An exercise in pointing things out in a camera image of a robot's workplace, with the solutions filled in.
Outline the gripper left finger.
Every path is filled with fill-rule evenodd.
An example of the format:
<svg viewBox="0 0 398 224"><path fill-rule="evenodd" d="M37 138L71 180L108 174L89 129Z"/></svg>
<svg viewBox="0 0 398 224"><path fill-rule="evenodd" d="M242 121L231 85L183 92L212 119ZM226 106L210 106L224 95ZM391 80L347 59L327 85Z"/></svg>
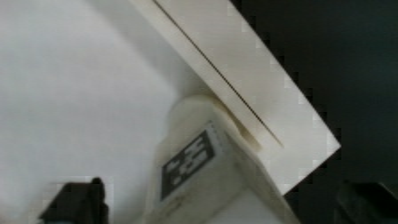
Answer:
<svg viewBox="0 0 398 224"><path fill-rule="evenodd" d="M105 184L100 177L87 183L64 184L39 221L41 224L108 224Z"/></svg>

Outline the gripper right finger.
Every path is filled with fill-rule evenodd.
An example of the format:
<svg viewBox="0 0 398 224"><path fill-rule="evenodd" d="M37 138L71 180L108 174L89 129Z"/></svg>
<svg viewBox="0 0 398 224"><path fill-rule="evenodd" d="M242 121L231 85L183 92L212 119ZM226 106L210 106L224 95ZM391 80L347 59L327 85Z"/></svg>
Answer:
<svg viewBox="0 0 398 224"><path fill-rule="evenodd" d="M334 224L398 224L398 183L341 184Z"/></svg>

